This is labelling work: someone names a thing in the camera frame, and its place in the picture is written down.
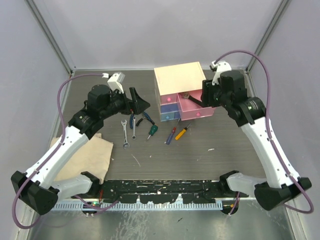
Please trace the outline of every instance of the wall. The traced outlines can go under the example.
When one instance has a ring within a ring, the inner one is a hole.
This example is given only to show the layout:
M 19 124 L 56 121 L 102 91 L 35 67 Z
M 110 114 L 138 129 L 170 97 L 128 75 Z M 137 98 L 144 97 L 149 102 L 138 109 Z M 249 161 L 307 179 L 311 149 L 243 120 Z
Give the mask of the wall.
M 313 184 L 308 194 L 315 212 L 300 215 L 308 240 L 320 234 L 319 23 L 319 1 L 292 1 L 261 54 L 271 75 L 273 128 L 292 165 Z M 251 73 L 258 97 L 265 100 L 261 66 L 256 63 Z M 309 208 L 302 196 L 297 203 Z
M 47 150 L 58 113 L 56 94 L 68 73 L 23 0 L 0 1 L 0 22 L 0 233 L 9 240 L 18 230 L 11 217 L 10 177 Z
M 153 68 L 254 51 L 280 0 L 36 0 L 77 69 Z M 246 67 L 250 57 L 228 58 Z

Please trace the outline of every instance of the cloth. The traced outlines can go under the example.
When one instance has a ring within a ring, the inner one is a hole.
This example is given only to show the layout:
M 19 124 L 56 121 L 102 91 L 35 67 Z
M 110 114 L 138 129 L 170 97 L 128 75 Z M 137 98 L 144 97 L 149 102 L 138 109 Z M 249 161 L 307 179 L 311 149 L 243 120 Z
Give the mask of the cloth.
M 89 172 L 104 182 L 109 169 L 111 152 L 114 144 L 101 138 L 101 133 L 95 134 L 83 145 L 64 165 L 54 181 L 62 181 L 77 177 L 82 172 Z M 55 137 L 51 145 L 59 138 Z

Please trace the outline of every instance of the red and blue screwdriver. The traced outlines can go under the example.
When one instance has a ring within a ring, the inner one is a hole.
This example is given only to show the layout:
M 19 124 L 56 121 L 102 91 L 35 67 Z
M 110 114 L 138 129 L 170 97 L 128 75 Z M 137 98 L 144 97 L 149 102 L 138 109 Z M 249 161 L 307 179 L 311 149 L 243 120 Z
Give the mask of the red and blue screwdriver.
M 174 134 L 176 132 L 176 129 L 177 129 L 179 121 L 180 121 L 180 118 L 179 118 L 178 122 L 176 123 L 175 127 L 172 129 L 172 132 L 170 133 L 170 135 L 169 135 L 168 139 L 166 140 L 165 144 L 169 145 L 171 143 L 171 140 L 174 137 Z

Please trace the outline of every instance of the pink drawer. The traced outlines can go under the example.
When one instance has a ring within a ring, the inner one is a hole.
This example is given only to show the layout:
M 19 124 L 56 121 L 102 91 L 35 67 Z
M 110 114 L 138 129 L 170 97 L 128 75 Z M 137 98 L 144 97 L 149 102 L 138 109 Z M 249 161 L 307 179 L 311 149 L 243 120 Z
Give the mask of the pink drawer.
M 178 99 L 178 94 L 168 94 L 161 96 L 161 104 L 173 104 L 176 103 Z
M 190 91 L 189 94 L 201 101 L 202 90 Z M 182 121 L 212 116 L 215 111 L 212 107 L 201 107 L 189 99 L 183 99 L 180 94 L 177 101 Z

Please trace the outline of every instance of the silver wrench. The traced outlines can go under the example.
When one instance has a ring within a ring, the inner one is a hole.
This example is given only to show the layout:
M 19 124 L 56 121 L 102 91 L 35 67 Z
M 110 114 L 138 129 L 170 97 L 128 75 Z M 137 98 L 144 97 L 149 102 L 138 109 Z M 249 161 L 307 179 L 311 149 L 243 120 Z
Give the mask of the silver wrench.
M 136 117 L 134 116 L 133 118 L 133 134 L 132 134 L 132 139 L 136 139 Z
M 127 120 L 122 120 L 121 124 L 123 126 L 123 133 L 124 133 L 124 144 L 123 148 L 127 149 L 130 148 L 130 144 L 128 143 L 128 138 L 127 138 Z

